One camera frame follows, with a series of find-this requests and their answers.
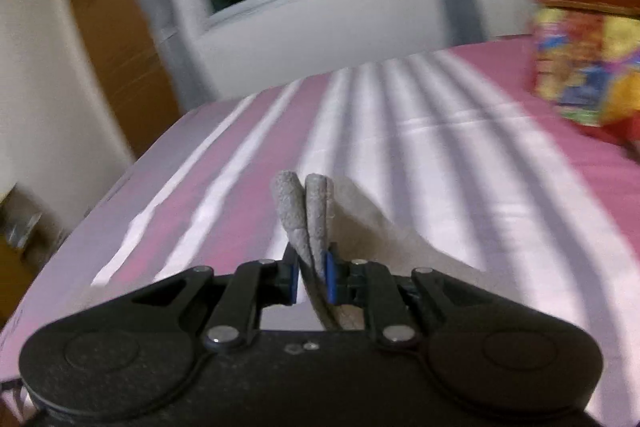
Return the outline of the grey pants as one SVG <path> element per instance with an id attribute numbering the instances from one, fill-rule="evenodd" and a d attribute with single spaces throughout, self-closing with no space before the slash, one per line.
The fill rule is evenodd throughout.
<path id="1" fill-rule="evenodd" d="M 300 181 L 293 171 L 271 180 L 271 193 L 288 243 L 300 257 L 303 282 L 325 329 L 363 329 L 363 312 L 329 303 L 323 251 L 334 244 L 345 261 L 380 262 L 390 272 L 408 275 L 433 268 L 502 297 L 516 292 L 499 277 L 454 259 L 428 243 L 415 229 L 396 225 L 354 181 L 311 173 Z"/>

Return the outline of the pink striped bed sheet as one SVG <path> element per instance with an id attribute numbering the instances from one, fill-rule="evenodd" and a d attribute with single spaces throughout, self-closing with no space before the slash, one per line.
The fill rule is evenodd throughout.
<path id="1" fill-rule="evenodd" d="M 599 343 L 590 412 L 639 421 L 639 166 L 527 86 L 532 43 L 368 63 L 192 110 L 116 182 L 1 333 L 12 379 L 39 327 L 191 265 L 282 254 L 270 181 L 347 176 L 510 298 Z"/>

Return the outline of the wooden door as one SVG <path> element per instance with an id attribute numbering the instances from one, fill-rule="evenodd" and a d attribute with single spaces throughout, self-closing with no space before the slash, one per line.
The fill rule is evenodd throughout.
<path id="1" fill-rule="evenodd" d="M 181 117 L 137 0 L 70 0 L 106 103 L 134 156 Z"/>

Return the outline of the wooden bedside cabinet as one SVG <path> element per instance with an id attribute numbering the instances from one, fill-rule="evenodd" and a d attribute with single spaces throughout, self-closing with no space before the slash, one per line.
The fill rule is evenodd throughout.
<path id="1" fill-rule="evenodd" d="M 67 235 L 53 213 L 21 185 L 1 196 L 1 327 Z"/>

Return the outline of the colourful folded blanket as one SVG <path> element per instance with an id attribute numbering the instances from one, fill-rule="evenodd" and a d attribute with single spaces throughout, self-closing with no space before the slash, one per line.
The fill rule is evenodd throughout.
<path id="1" fill-rule="evenodd" d="M 601 140 L 639 142 L 639 0 L 535 0 L 533 92 Z"/>

